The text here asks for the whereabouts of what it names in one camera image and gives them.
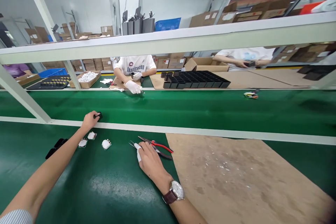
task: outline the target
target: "blue plastic bin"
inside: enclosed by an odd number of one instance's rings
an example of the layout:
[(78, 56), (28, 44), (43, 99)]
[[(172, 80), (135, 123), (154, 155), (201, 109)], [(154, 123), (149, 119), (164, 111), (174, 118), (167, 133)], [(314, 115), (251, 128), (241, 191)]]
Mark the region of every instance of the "blue plastic bin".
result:
[(68, 75), (68, 74), (65, 68), (52, 68), (39, 73), (39, 76), (41, 78), (48, 78), (50, 76), (56, 76), (56, 75)]
[(181, 18), (160, 20), (155, 23), (155, 31), (176, 30), (179, 28)]

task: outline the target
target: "watch face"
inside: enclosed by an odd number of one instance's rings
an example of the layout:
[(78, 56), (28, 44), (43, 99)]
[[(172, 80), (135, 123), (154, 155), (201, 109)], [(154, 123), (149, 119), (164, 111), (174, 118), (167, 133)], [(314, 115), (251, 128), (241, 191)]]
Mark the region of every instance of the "watch face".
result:
[(183, 191), (182, 186), (176, 181), (173, 181), (171, 184), (172, 184), (171, 187), (173, 189), (173, 192), (176, 194), (176, 196), (179, 199), (184, 199), (184, 191)]

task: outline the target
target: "striped sleeve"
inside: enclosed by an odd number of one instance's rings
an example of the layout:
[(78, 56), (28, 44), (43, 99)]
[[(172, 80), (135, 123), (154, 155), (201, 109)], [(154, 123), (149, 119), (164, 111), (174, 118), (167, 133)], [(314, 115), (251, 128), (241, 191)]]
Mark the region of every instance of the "striped sleeve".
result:
[(33, 224), (33, 218), (27, 210), (18, 209), (2, 217), (0, 224)]

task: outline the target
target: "pliers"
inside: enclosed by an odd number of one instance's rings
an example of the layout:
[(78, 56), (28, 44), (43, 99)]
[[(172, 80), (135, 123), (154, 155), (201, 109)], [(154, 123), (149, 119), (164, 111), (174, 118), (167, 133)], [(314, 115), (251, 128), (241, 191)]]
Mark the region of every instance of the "pliers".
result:
[(169, 151), (170, 153), (174, 153), (174, 151), (172, 149), (170, 149), (169, 147), (167, 147), (166, 145), (162, 144), (162, 143), (158, 143), (154, 140), (148, 140), (147, 138), (143, 138), (141, 136), (138, 136), (142, 141), (149, 143), (150, 145), (153, 146), (154, 150), (158, 153), (159, 156), (168, 159), (168, 160), (173, 160), (173, 158), (171, 156), (168, 156), (166, 154), (163, 154), (161, 151), (158, 150), (158, 148), (156, 146), (160, 146), (164, 149), (166, 149), (167, 151)]

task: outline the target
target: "worker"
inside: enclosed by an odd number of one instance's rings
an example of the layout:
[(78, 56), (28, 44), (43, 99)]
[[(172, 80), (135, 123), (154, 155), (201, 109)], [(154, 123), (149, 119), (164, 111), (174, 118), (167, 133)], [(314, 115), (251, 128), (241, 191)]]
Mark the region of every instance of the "worker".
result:
[[(264, 47), (221, 50), (213, 60), (227, 63), (229, 71), (253, 70), (256, 67), (268, 65), (273, 58), (274, 50), (275, 48), (266, 49)], [(245, 65), (251, 61), (255, 62), (255, 66)]]
[(30, 75), (32, 72), (26, 64), (12, 64), (3, 66), (6, 71), (13, 76), (13, 78), (21, 77), (23, 75)]
[[(23, 185), (0, 215), (0, 224), (33, 224), (35, 223), (41, 205), (58, 178), (62, 175), (78, 147), (81, 139), (93, 128), (99, 117), (96, 111), (84, 117), (82, 126), (62, 145), (49, 159), (47, 159)], [(139, 143), (140, 168), (154, 182), (166, 197), (174, 215), (180, 224), (206, 223), (196, 208), (184, 196), (182, 187), (165, 170), (159, 155), (147, 142)]]
[[(113, 73), (125, 86), (133, 93), (141, 93), (141, 86), (134, 81), (141, 77), (156, 74), (156, 65), (152, 55), (126, 56), (111, 58), (113, 64)], [(133, 80), (129, 80), (126, 75), (133, 75)]]

